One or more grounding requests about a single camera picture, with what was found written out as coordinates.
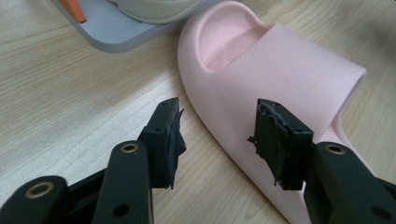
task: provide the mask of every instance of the pink slide sandal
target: pink slide sandal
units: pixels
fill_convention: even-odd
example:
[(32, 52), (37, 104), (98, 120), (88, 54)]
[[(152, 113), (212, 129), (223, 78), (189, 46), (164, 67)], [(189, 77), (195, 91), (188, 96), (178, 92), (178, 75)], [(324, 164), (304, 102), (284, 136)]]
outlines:
[(341, 109), (366, 70), (228, 1), (187, 22), (178, 66), (194, 109), (221, 146), (289, 222), (309, 223), (303, 192), (274, 187), (270, 169), (247, 141), (257, 100), (285, 106), (314, 131), (315, 143), (353, 149), (341, 127)]

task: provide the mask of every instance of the orange object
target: orange object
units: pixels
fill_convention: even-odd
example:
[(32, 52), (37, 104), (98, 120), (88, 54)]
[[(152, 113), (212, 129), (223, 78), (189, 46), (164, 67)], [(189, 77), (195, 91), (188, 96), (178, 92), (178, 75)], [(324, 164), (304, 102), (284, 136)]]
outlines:
[(59, 0), (59, 3), (70, 13), (70, 15), (79, 23), (86, 21), (84, 12), (79, 5), (78, 0)]

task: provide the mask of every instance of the screw hole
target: screw hole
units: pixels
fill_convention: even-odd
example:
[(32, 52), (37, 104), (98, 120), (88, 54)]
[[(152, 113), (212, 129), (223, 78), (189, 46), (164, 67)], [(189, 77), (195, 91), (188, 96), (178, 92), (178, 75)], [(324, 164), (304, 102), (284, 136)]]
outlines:
[(346, 153), (346, 151), (343, 148), (337, 147), (337, 146), (326, 146), (326, 149), (328, 151), (330, 151), (331, 153), (338, 154), (338, 155), (342, 155), (342, 154)]
[(52, 191), (53, 187), (53, 183), (49, 181), (38, 183), (26, 190), (25, 197), (28, 199), (42, 197)]
[(125, 146), (121, 147), (121, 152), (131, 153), (131, 152), (137, 151), (138, 149), (139, 149), (138, 145), (136, 145), (136, 144), (128, 144), (128, 145), (125, 145)]
[(126, 204), (121, 204), (113, 209), (114, 217), (123, 217), (129, 212), (129, 206)]
[(392, 215), (385, 209), (379, 206), (373, 206), (371, 207), (371, 211), (378, 217), (382, 217), (386, 220), (391, 220)]

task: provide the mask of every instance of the gray plastic base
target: gray plastic base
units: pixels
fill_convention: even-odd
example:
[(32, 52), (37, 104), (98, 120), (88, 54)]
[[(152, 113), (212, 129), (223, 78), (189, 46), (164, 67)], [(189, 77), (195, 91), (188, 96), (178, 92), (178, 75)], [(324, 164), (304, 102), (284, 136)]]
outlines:
[(87, 21), (78, 23), (58, 0), (51, 0), (92, 46), (111, 53), (124, 52), (140, 45), (166, 29), (186, 21), (194, 13), (218, 1), (206, 0), (193, 12), (179, 21), (154, 25), (136, 21), (128, 17), (119, 11), (117, 5), (107, 0), (79, 0)]

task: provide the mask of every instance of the wooden floor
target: wooden floor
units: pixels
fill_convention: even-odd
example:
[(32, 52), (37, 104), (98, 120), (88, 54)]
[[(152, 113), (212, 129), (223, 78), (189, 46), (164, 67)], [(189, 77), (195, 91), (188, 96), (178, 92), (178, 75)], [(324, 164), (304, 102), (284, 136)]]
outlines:
[[(242, 2), (367, 68), (344, 129), (377, 175), (396, 183), (396, 2)], [(73, 184), (103, 169), (117, 143), (136, 139), (156, 105), (177, 96), (188, 151), (175, 189), (153, 192), (156, 223), (287, 222), (191, 107), (177, 69), (180, 29), (111, 54), (91, 47), (50, 0), (0, 6), (0, 204), (38, 176)]]

